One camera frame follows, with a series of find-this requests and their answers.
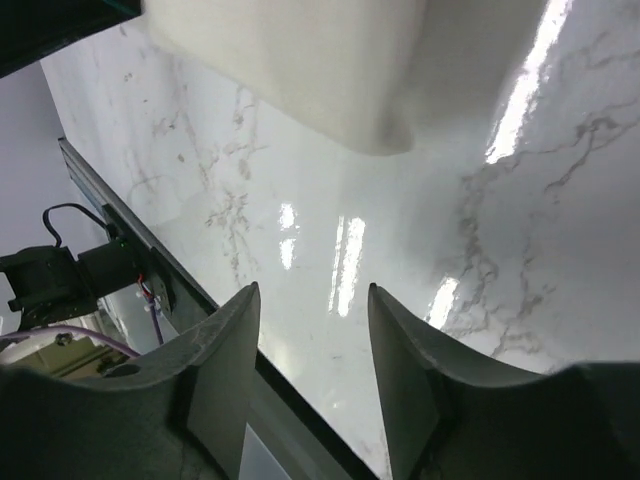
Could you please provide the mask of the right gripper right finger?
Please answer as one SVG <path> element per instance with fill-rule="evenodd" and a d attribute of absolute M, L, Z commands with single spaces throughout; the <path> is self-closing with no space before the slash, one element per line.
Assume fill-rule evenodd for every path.
<path fill-rule="evenodd" d="M 368 321 L 394 478 L 559 478 L 541 375 L 465 346 L 377 284 Z"/>

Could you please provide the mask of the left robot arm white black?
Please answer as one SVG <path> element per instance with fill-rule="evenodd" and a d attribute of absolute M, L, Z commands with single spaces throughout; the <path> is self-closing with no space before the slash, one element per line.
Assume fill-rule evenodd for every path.
<path fill-rule="evenodd" d="M 73 256 L 67 247 L 38 246 L 1 258 L 15 298 L 9 309 L 31 329 L 97 310 L 98 300 L 137 283 L 144 267 L 133 247 L 116 239 Z"/>

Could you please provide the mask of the cream white t shirt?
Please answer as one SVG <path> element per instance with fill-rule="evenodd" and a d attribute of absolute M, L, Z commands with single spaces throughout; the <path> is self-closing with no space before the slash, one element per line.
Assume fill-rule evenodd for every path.
<path fill-rule="evenodd" d="M 147 1 L 162 47 L 360 153 L 491 116 L 542 1 Z"/>

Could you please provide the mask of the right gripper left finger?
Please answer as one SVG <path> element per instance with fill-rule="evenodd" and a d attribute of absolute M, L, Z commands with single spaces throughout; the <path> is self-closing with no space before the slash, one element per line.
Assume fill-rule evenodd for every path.
<path fill-rule="evenodd" d="M 109 371 L 117 479 L 236 479 L 260 326 L 251 283 L 213 315 Z"/>

